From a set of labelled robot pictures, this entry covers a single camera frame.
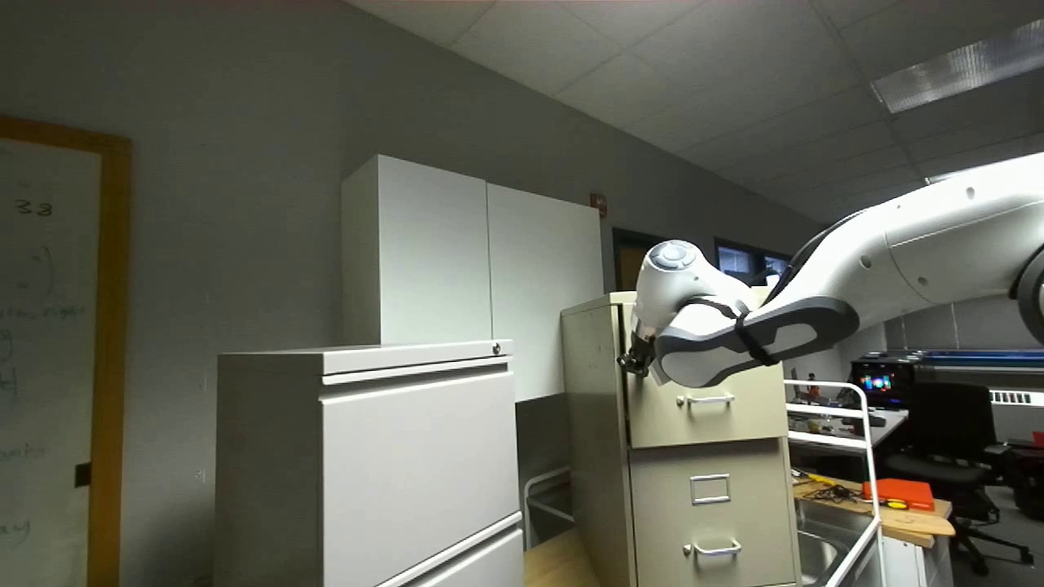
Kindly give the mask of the window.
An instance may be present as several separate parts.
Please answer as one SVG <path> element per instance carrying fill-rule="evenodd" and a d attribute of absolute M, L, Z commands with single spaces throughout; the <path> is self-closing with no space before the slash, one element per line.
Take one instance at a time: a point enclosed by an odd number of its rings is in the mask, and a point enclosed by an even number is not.
<path fill-rule="evenodd" d="M 719 271 L 749 286 L 775 286 L 790 264 L 791 256 L 775 250 L 714 239 L 715 264 Z"/>

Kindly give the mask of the dark door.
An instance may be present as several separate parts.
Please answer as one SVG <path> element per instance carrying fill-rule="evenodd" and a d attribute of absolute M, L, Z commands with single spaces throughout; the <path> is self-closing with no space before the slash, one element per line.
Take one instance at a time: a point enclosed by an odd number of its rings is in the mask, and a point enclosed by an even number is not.
<path fill-rule="evenodd" d="M 634 291 L 646 253 L 669 237 L 612 227 L 613 291 Z"/>

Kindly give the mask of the tall white cabinet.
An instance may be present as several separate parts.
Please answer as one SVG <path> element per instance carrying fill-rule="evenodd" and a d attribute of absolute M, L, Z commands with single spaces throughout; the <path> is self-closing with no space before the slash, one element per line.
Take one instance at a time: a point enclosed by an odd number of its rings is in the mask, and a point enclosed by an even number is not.
<path fill-rule="evenodd" d="M 342 341 L 511 339 L 515 398 L 562 394 L 560 313 L 604 291 L 598 213 L 376 155 L 342 181 Z"/>

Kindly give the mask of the wood framed whiteboard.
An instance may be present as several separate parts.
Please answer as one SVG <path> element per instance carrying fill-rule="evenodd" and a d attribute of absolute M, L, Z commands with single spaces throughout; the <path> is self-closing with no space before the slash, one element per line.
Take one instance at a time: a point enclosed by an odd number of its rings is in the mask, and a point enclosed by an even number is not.
<path fill-rule="evenodd" d="M 0 587 L 119 587 L 130 140 L 0 115 Z"/>

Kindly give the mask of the white metal cart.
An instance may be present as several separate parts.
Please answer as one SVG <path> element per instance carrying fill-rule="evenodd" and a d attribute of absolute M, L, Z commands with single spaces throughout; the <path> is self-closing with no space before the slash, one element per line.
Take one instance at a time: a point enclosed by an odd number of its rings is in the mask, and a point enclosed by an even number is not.
<path fill-rule="evenodd" d="M 810 435 L 810 432 L 797 431 L 791 431 L 788 437 L 794 442 L 802 441 L 810 444 L 821 444 L 828 448 L 850 448 L 851 450 L 861 450 L 864 453 L 868 480 L 871 483 L 871 520 L 867 529 L 860 534 L 856 545 L 852 547 L 852 550 L 843 560 L 838 571 L 834 576 L 831 576 L 831 579 L 825 583 L 825 587 L 840 587 L 843 580 L 846 579 L 852 579 L 851 587 L 887 587 L 885 558 L 883 556 L 883 517 L 881 517 L 879 494 L 875 486 L 877 475 L 873 441 L 871 438 L 871 423 L 869 423 L 869 405 L 864 390 L 847 382 L 805 382 L 804 380 L 787 378 L 783 382 L 787 386 L 794 389 L 818 386 L 821 389 L 848 390 L 859 398 L 859 408 L 857 410 L 828 408 L 828 406 L 812 404 L 787 404 L 787 412 L 799 413 L 799 415 L 858 417 L 862 428 L 864 428 L 864 435 L 861 437 L 847 439 L 843 437 L 830 437 L 830 435 Z"/>

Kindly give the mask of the beige drawer without label holder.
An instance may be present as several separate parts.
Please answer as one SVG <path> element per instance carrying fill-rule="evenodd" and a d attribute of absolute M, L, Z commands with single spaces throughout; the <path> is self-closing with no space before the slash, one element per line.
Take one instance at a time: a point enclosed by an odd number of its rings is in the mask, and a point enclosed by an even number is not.
<path fill-rule="evenodd" d="M 772 365 L 732 375 L 718 386 L 686 389 L 620 370 L 617 406 L 626 445 L 641 449 L 784 438 L 788 422 L 783 378 L 782 365 Z M 736 397 L 730 406 L 675 404 L 678 396 L 726 394 Z"/>

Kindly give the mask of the ceiling light panel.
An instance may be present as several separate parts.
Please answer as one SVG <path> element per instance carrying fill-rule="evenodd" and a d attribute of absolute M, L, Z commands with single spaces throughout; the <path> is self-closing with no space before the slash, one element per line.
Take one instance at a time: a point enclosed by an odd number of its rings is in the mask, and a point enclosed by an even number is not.
<path fill-rule="evenodd" d="M 872 90 L 891 114 L 1044 69 L 1044 18 L 891 72 Z"/>

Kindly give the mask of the beige filing cabinet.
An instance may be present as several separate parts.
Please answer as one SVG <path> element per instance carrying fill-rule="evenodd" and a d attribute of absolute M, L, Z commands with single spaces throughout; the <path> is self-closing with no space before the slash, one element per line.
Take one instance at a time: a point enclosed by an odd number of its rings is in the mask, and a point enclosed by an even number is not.
<path fill-rule="evenodd" d="M 635 298 L 631 291 L 606 294 L 560 316 L 564 394 L 571 426 L 573 517 L 601 587 L 639 587 L 630 454 L 640 449 L 626 445 L 617 406 L 618 372 L 622 370 L 617 356 L 628 346 Z M 781 441 L 793 491 L 787 435 L 772 439 Z"/>

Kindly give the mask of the steel sink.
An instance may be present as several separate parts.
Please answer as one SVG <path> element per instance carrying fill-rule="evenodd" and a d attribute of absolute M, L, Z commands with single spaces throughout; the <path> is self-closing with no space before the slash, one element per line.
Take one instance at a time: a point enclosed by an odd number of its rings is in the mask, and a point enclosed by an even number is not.
<path fill-rule="evenodd" d="M 843 560 L 854 550 L 870 520 L 850 510 L 797 499 L 794 530 L 802 587 L 825 587 L 837 576 Z M 878 554 L 876 540 L 872 538 L 838 587 L 881 587 Z"/>

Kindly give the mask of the wooden board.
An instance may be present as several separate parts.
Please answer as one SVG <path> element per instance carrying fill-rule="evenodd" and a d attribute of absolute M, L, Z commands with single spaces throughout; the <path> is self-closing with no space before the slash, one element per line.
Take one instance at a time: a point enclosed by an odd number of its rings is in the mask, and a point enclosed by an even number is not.
<path fill-rule="evenodd" d="M 873 516 L 873 506 L 861 500 L 861 484 L 821 477 L 814 474 L 810 479 L 808 477 L 796 479 L 793 487 L 794 498 L 800 501 L 825 504 L 833 510 L 846 510 L 848 513 L 864 518 Z M 831 488 L 845 488 L 853 492 L 855 496 L 851 499 L 836 497 L 820 499 L 814 497 L 814 494 L 820 491 Z M 883 532 L 884 537 L 931 549 L 935 546 L 936 538 L 955 535 L 954 526 L 948 520 L 949 510 L 949 502 L 943 501 L 943 499 L 936 501 L 934 510 L 899 510 L 883 504 L 879 508 L 881 532 Z"/>

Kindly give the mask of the beige drawer with label holder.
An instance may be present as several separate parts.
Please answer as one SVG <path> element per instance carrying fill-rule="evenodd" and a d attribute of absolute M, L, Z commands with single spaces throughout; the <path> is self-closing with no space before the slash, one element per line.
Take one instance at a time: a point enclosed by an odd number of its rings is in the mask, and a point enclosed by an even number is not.
<path fill-rule="evenodd" d="M 791 483 L 779 439 L 630 454 L 639 587 L 769 587 L 799 581 Z M 683 544 L 738 556 L 687 557 Z"/>

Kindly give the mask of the black office chair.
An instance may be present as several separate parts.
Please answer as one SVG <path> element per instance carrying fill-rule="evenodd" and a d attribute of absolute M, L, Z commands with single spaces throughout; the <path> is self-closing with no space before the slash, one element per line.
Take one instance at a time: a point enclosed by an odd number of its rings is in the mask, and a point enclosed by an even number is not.
<path fill-rule="evenodd" d="M 951 549 L 968 554 L 971 571 L 988 576 L 984 554 L 975 540 L 1018 553 L 1033 565 L 1028 546 L 989 535 L 980 525 L 999 523 L 1000 512 L 987 487 L 1002 478 L 999 462 L 1006 451 L 994 426 L 989 389 L 953 382 L 914 382 L 892 389 L 895 402 L 907 412 L 895 437 L 899 447 L 884 457 L 896 479 L 928 483 L 932 494 L 952 504 L 947 519 L 955 531 Z"/>

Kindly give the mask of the orange box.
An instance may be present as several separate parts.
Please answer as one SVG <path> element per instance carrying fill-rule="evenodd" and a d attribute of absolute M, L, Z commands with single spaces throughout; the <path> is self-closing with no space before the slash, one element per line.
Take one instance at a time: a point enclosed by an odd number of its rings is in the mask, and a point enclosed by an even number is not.
<path fill-rule="evenodd" d="M 929 483 L 887 477 L 877 479 L 875 487 L 878 501 L 882 501 L 888 508 L 925 510 L 925 512 L 936 509 L 935 494 L 932 493 Z"/>

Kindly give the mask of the grey lateral file cabinet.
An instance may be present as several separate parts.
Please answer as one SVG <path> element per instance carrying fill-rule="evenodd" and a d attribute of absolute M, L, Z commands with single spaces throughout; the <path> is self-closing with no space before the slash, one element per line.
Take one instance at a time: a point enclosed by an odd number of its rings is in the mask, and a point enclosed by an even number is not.
<path fill-rule="evenodd" d="M 524 587 L 511 339 L 219 356 L 214 587 Z"/>

